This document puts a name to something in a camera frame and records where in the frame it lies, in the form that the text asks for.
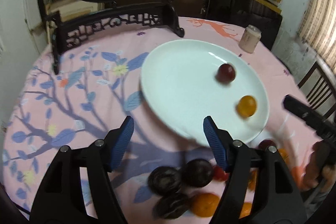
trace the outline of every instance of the dark plum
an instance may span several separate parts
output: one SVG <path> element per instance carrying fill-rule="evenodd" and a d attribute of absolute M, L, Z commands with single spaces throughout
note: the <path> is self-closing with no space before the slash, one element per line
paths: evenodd
<path fill-rule="evenodd" d="M 160 166 L 149 175 L 148 186 L 158 195 L 176 193 L 182 186 L 181 173 L 173 167 Z"/>
<path fill-rule="evenodd" d="M 216 79 L 223 84 L 229 84 L 236 78 L 235 68 L 231 64 L 223 64 L 219 67 Z"/>
<path fill-rule="evenodd" d="M 175 193 L 161 198 L 156 204 L 155 214 L 164 219 L 176 219 L 190 208 L 189 198 L 185 194 Z"/>
<path fill-rule="evenodd" d="M 277 147 L 274 141 L 266 139 L 258 145 L 258 149 L 265 151 L 269 146 Z"/>
<path fill-rule="evenodd" d="M 213 178 L 212 165 L 203 159 L 196 159 L 188 162 L 182 169 L 182 180 L 192 187 L 204 187 Z"/>

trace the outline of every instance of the floral tablecloth pattern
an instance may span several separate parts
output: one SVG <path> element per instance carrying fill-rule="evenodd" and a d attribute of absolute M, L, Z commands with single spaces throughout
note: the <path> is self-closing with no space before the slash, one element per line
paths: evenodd
<path fill-rule="evenodd" d="M 220 45 L 244 59 L 264 83 L 270 101 L 266 126 L 279 146 L 290 154 L 291 171 L 298 184 L 318 138 L 300 120 L 286 112 L 282 100 L 292 94 L 305 101 L 286 68 L 261 43 L 253 54 L 239 46 L 244 29 L 194 18 L 180 18 L 187 39 Z M 147 55 L 157 46 L 180 39 L 168 28 L 123 24 L 91 36 L 82 46 L 61 57 L 61 72 L 51 69 L 47 48 L 34 63 L 8 123 L 4 142 L 4 184 L 10 198 L 31 209 L 39 184 L 58 149 L 86 147 L 118 128 L 127 115 L 135 120 L 135 132 L 120 167 L 109 174 L 121 208 L 130 224 L 162 223 L 152 208 L 160 198 L 151 193 L 147 177 L 161 165 L 180 167 L 203 158 L 215 163 L 209 148 L 199 147 L 171 132 L 143 100 L 139 77 Z M 85 168 L 81 184 L 88 214 L 95 216 Z M 221 195 L 224 183 L 211 182 L 195 192 Z M 248 193 L 247 200 L 253 198 Z M 186 213 L 174 223 L 208 223 Z"/>

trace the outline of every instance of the red cherry tomato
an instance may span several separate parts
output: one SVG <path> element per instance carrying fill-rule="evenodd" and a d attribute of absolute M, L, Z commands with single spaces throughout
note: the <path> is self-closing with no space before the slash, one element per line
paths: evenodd
<path fill-rule="evenodd" d="M 221 167 L 216 165 L 213 169 L 213 179 L 217 181 L 227 181 L 230 174 L 226 173 Z"/>

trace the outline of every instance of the can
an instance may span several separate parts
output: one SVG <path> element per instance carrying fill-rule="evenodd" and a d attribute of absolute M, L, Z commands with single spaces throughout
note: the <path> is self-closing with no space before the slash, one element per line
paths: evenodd
<path fill-rule="evenodd" d="M 241 37 L 239 47 L 245 52 L 253 53 L 260 39 L 261 31 L 253 25 L 248 25 Z"/>

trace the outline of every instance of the wooden chair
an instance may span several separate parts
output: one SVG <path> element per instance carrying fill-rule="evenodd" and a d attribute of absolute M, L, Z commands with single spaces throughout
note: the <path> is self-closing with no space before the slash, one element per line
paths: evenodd
<path fill-rule="evenodd" d="M 309 91 L 306 95 L 307 100 L 312 109 L 317 110 L 321 107 L 331 96 L 336 101 L 336 90 L 329 78 L 326 76 L 325 72 L 322 70 L 320 65 L 315 62 L 309 72 L 305 75 L 305 77 L 298 84 L 298 87 L 301 89 L 302 86 L 310 79 L 315 71 L 318 71 L 320 74 L 320 78 L 314 85 L 314 87 Z M 326 119 L 329 118 L 336 111 L 336 103 L 326 112 L 321 113 Z"/>

